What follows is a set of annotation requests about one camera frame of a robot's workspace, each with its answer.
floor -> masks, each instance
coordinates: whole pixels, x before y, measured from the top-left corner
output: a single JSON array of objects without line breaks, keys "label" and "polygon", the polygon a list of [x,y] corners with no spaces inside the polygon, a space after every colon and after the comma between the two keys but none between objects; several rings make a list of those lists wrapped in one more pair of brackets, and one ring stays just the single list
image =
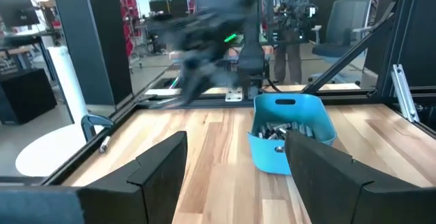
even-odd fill
[{"label": "floor", "polygon": [[[436,185],[435,140],[419,128],[384,105],[326,109],[336,149],[419,187]],[[187,165],[173,224],[310,223],[294,179],[254,166],[247,138],[252,120],[252,108],[137,111],[112,135],[105,155],[94,153],[63,184],[87,185],[186,131]]]},{"label": "floor", "polygon": [[[303,81],[307,80],[310,74],[323,72],[330,67],[325,61],[311,54],[312,47],[312,44],[303,44],[301,46]],[[131,82],[134,93],[143,89],[172,64],[166,55],[145,57],[141,61],[142,68],[140,68],[139,63],[132,65]],[[355,60],[353,65],[363,67],[363,62]],[[345,71],[356,75],[361,74],[361,71],[358,71],[353,66],[346,67]],[[169,72],[163,77],[176,75],[176,72]],[[114,112],[114,108],[107,106],[93,106],[89,109],[102,116],[108,116]],[[47,112],[26,125],[17,127],[0,125],[0,176],[20,176],[15,168],[15,158],[20,151],[40,136],[70,123],[66,107],[59,105],[54,110]]]}]

blue bin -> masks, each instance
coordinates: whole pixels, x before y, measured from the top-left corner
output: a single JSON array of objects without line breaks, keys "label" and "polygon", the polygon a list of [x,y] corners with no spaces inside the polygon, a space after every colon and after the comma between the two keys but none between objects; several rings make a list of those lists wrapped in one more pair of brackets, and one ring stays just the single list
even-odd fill
[{"label": "blue bin", "polygon": [[285,146],[283,140],[266,140],[257,137],[260,126],[267,122],[290,123],[297,121],[312,128],[318,141],[333,145],[336,139],[332,121],[321,102],[313,95],[263,94],[254,99],[254,120],[248,140],[254,165],[267,173],[290,175],[285,153],[276,152],[276,147]]}]

black metal frame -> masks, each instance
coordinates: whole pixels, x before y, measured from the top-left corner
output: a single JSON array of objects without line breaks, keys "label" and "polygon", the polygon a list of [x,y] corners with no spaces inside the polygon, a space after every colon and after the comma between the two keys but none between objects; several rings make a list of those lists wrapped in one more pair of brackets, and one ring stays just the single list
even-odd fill
[{"label": "black metal frame", "polygon": [[[396,103],[397,100],[392,94],[393,85],[389,82],[390,67],[392,64],[397,62],[397,54],[401,54],[401,42],[403,41],[402,35],[404,30],[399,29],[407,25],[409,18],[409,13],[411,12],[411,7],[414,6],[414,0],[395,0],[398,5],[396,14],[393,17],[389,17],[386,14],[387,22],[393,23],[392,33],[390,34],[390,41],[388,42],[388,49],[383,62],[383,73],[380,74],[377,81],[377,86],[375,89],[359,89],[359,90],[342,90],[342,91],[319,91],[318,89],[333,77],[337,72],[341,71],[338,66],[343,65],[349,60],[343,59],[341,64],[332,67],[327,71],[326,74],[322,76],[323,82],[315,82],[311,86],[307,86],[303,92],[311,93],[317,95],[324,103],[324,105],[358,105],[358,104],[375,104],[382,103],[387,106],[391,106]],[[354,48],[352,54],[349,56],[353,59],[353,55],[357,53],[357,50],[364,50],[366,46],[359,45]],[[436,87],[423,87],[411,89],[411,94],[414,101],[420,102],[435,102],[436,103]],[[100,144],[104,141],[104,138],[111,136],[124,122],[126,122],[131,115],[133,115],[137,110],[148,110],[150,105],[156,101],[161,101],[163,99],[169,99],[174,97],[173,95],[151,95],[146,101],[140,100],[140,97],[135,97],[133,101],[126,104],[121,111],[119,111],[113,117],[114,126],[103,130],[100,134],[95,136],[87,145],[85,145],[81,150],[79,150],[73,157],[66,161],[59,169],[52,173],[51,176],[47,177],[41,185],[60,185],[69,176],[71,176],[75,170],[77,170],[93,153],[98,151]],[[200,109],[200,108],[250,108],[253,106],[253,100],[244,100],[241,102],[225,102],[224,94],[216,95],[202,95],[199,99],[193,101],[191,104],[183,107],[178,107],[178,109]],[[426,128],[420,123],[413,123],[424,132],[430,134],[436,138],[434,131]]]}]

person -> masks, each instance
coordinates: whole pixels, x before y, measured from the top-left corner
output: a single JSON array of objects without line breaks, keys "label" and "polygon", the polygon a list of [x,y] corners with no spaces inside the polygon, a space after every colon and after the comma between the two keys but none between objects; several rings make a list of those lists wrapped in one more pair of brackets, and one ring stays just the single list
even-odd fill
[{"label": "person", "polygon": [[[293,9],[295,15],[303,14],[309,0],[285,0],[287,8]],[[299,34],[294,27],[286,27],[280,31],[281,41],[295,42],[299,40]],[[275,51],[274,75],[275,83],[283,84],[286,77],[286,63],[290,73],[291,84],[301,84],[301,56],[300,44],[279,44]]]}]

black box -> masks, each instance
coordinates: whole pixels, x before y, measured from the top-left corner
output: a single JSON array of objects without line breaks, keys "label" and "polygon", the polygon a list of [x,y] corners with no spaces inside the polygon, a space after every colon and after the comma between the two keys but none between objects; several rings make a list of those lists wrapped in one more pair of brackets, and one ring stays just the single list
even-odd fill
[{"label": "black box", "polygon": [[55,108],[56,99],[43,69],[0,75],[0,121],[21,125]]}]

